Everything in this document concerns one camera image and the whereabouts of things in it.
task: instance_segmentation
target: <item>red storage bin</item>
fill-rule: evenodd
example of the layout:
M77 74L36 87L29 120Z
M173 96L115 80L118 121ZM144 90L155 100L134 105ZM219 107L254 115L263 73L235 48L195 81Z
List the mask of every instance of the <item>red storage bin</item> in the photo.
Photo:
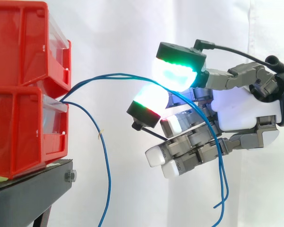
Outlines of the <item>red storage bin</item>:
M0 87L0 176L14 177L67 155L68 106L37 87Z
M36 1L0 1L0 86L36 86L52 98L71 88L71 43Z
M0 176L38 170L67 155L71 43L47 4L0 1Z

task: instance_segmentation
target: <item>screw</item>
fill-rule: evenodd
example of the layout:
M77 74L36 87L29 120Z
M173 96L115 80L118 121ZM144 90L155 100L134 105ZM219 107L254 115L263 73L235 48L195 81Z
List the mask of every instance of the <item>screw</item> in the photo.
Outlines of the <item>screw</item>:
M65 174L66 181L69 183L73 183L77 179L77 171L76 170L70 170Z

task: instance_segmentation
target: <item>white backdrop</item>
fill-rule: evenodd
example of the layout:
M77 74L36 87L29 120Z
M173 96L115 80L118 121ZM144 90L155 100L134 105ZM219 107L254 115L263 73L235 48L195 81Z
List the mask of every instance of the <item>white backdrop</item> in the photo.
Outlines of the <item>white backdrop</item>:
M193 46L199 38L249 50L262 59L275 53L284 60L284 7L279 7L280 1L47 2L72 41L73 85L113 72L151 77L151 63L162 41ZM246 62L223 51L206 54L208 68L227 70ZM220 215L219 209L212 208L220 201L218 162L169 182L159 167L150 168L144 152L160 141L133 130L133 121L126 114L142 86L139 81L96 81L68 98L87 108L104 129L112 194L103 226L211 226ZM69 131L67 158L74 159L78 178L53 205L49 226L97 226L107 196L101 142L90 119L76 107L70 108ZM268 149L234 151L224 163L231 193L220 226L284 226L284 130Z

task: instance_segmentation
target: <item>green led light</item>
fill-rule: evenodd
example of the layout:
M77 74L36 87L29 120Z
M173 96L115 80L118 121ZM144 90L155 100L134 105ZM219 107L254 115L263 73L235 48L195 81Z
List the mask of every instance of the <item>green led light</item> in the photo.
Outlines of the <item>green led light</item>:
M163 88L148 84L136 95L134 101L160 115L169 102L169 95Z
M155 59L153 76L157 82L173 91L185 91L195 81L197 73L191 67Z

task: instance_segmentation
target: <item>blue wire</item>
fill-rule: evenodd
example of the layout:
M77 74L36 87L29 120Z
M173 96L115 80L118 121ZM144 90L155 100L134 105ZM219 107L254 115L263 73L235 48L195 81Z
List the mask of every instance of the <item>blue wire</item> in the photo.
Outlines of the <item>blue wire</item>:
M229 195L229 187L228 187L228 183L227 183L227 179L226 179L226 174L225 174L225 170L224 170L224 164L223 164L223 158L222 158L222 151L221 151L221 148L220 148L220 145L219 145L219 141L218 141L218 138L212 128L212 126L210 125L207 117L204 115L204 113L198 108L198 106L193 103L191 100L187 99L186 97L184 97L183 95L181 95L180 93L178 92L175 92L175 91L171 91L169 90L168 88L162 86L161 84L159 84L158 82L154 81L154 80L151 80L151 79L148 79L148 78L144 78L144 77L139 77L139 76L135 76L135 75L131 75L131 74L125 74L125 73L112 73L112 74L106 74L106 75L102 75L102 76L97 76L97 77L94 77L94 78L91 78L91 79L87 79L87 80L84 80L80 83L78 83L77 85L75 85L60 101L63 102L64 99L66 99L68 96L70 96L73 92L75 92L77 89L79 89L80 87L82 87L83 85L91 82L91 81L94 81L94 80L99 80L99 79L121 79L121 80L124 80L124 79L138 79L138 80L144 80L144 81L148 81L148 82L151 82L151 83L154 83L158 86L161 86L162 88L164 88L165 90L167 90L168 92L174 94L175 96L177 96L178 98L180 98L181 100L183 100L184 102L186 102L189 106L191 106L201 117L202 119L205 121L205 123L207 124L211 134L213 135L213 138L214 138L214 141L216 143L216 146L217 146L217 150L218 150L218 159L219 159L219 175L220 175L220 184L221 184L221 202L219 204L217 204L216 206L214 206L214 208L222 205L222 210L221 210L221 215L220 215L220 218L219 220L213 225L213 227L217 226L222 218L223 218L223 214L224 214L224 207L225 207L225 201L227 200L228 198L228 195ZM225 180L225 185L226 185L226 196L224 198L224 185L223 185L223 178Z
M110 192L111 192L111 187L112 187L112 179L111 179L111 176L110 176L109 162L108 162L107 150L106 150L104 138L103 138L102 134L100 133L100 128L99 128L98 124L96 123L95 119L90 115L90 113L89 113L84 107L80 106L79 104L72 103L72 102L63 102L63 103L70 104L70 105L74 105L74 106L76 106L76 107L79 107L81 110L83 110L83 111L89 116L89 118L92 120L92 122L94 123L94 125L95 125L97 131L98 131L99 134L100 134L100 138L101 138L101 142L102 142L102 146L103 146L103 150L104 150L104 156L105 156L105 162L106 162L106 169L107 169L107 176L108 176L108 192L107 192L106 205L105 205L104 212L103 212L103 214L102 214L102 218L101 218L101 220L100 220L100 222L99 222L99 225L98 225L98 227L101 227L101 225L102 225L102 223L103 223L103 221L104 221L104 218L105 218L107 209L108 209L109 200L110 200Z

